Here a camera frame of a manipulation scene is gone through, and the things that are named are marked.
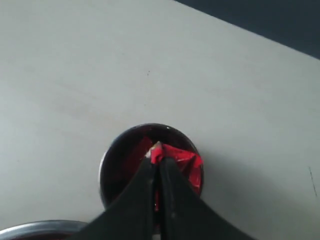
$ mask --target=metal bowl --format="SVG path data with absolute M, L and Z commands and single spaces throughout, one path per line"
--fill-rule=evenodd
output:
M 128 182 L 114 184 L 113 180 L 121 171 L 122 163 L 132 149 L 147 136 L 155 144 L 160 141 L 173 147 L 198 153 L 193 142 L 181 131 L 159 123 L 147 123 L 134 126 L 120 134 L 104 154 L 99 168 L 98 181 L 101 201 L 105 208 L 125 189 Z
M 0 240 L 61 240 L 86 225 L 81 221 L 36 221 L 0 230 Z

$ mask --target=white table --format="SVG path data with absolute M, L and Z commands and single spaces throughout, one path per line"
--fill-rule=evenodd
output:
M 90 221 L 103 152 L 158 122 L 232 224 L 320 238 L 319 60 L 172 0 L 3 0 L 0 33 L 0 229 Z

